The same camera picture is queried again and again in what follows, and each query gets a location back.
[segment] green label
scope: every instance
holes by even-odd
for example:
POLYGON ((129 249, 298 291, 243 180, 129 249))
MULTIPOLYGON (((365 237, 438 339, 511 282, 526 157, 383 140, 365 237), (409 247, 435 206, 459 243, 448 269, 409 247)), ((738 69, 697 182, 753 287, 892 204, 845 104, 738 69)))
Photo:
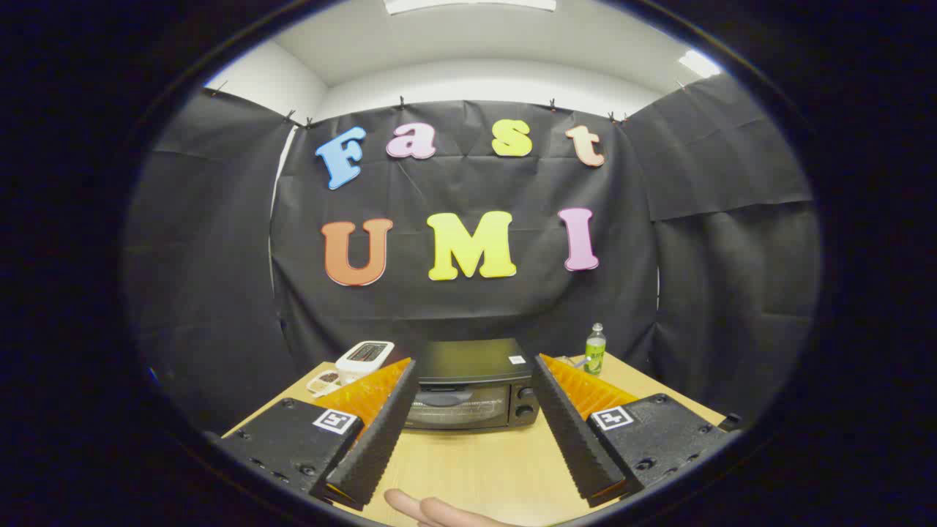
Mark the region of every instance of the green label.
POLYGON ((593 375, 598 375, 602 372, 602 358, 605 356, 605 344, 601 346, 593 346, 591 344, 586 344, 586 358, 588 362, 584 370, 586 373, 591 373, 593 375))

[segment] finger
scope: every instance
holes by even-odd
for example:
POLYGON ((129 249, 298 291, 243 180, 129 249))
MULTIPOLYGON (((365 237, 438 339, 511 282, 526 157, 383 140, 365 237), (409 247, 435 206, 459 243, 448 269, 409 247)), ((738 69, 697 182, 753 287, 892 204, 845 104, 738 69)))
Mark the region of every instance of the finger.
POLYGON ((397 512, 402 512, 403 514, 416 519, 422 525, 426 525, 427 527, 442 527, 438 523, 427 518, 423 511, 420 510, 420 502, 410 497, 401 489, 387 490, 384 492, 384 500, 397 512))
POLYGON ((420 510, 427 518, 446 527, 515 527, 496 519, 453 507, 438 498, 426 498, 420 502, 420 510))

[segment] white wall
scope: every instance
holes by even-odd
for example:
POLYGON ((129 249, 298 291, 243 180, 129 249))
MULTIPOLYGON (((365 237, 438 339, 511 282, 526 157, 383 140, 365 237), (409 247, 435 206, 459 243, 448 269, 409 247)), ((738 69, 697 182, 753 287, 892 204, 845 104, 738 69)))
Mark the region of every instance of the white wall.
POLYGON ((267 40, 218 72, 206 87, 256 102, 286 115, 295 110, 292 120, 305 123, 325 95, 325 83, 311 69, 267 40))
POLYGON ((390 69, 331 87, 314 121, 405 102, 506 100, 631 115, 666 94, 617 77, 543 62, 449 60, 390 69))

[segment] oven door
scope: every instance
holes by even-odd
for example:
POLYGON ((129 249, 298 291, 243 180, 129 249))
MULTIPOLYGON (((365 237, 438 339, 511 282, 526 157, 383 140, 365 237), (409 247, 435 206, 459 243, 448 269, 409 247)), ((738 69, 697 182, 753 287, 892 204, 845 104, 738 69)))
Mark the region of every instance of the oven door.
POLYGON ((410 407, 408 429, 490 429, 508 426, 506 384, 421 386, 410 407))

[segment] blue letter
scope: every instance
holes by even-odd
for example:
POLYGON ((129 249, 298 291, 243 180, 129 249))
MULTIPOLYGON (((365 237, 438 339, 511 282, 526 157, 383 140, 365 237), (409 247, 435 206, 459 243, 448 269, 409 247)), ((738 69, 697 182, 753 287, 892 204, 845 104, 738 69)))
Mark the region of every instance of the blue letter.
POLYGON ((329 189, 335 190, 361 173, 361 167, 352 166, 349 159, 361 160, 361 146, 354 140, 364 139, 364 134, 364 128, 355 127, 316 150, 316 155, 322 157, 325 168, 329 169, 329 189), (347 148, 342 148, 344 142, 348 142, 347 148))

